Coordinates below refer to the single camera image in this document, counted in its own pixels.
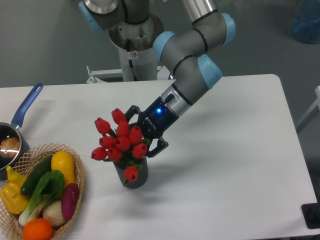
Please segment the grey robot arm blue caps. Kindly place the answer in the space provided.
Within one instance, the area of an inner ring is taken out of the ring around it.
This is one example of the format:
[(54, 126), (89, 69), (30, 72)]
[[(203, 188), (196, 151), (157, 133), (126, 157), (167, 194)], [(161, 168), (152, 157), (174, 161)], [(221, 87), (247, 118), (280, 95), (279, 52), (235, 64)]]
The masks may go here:
[(132, 106), (126, 113), (128, 119), (138, 115), (142, 135), (157, 140), (149, 158), (168, 146), (163, 133), (222, 78), (207, 53), (236, 34), (234, 20), (219, 13), (214, 1), (185, 0), (183, 5), (192, 29), (182, 35), (164, 31), (147, 0), (82, 0), (78, 5), (94, 31), (108, 30), (125, 82), (155, 80), (158, 64), (173, 76), (174, 82), (146, 110)]

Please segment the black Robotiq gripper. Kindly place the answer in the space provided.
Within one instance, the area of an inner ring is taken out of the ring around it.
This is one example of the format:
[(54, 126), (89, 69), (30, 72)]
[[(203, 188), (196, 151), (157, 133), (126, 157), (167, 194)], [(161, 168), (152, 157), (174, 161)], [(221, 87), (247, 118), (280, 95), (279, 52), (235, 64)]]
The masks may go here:
[[(137, 120), (131, 122), (134, 115)], [(179, 119), (179, 116), (171, 111), (166, 102), (159, 96), (145, 111), (141, 111), (136, 105), (132, 105), (125, 113), (130, 125), (138, 125), (144, 138), (158, 139), (156, 147), (148, 150), (146, 156), (153, 158), (166, 149), (169, 143), (162, 137), (163, 133)]]

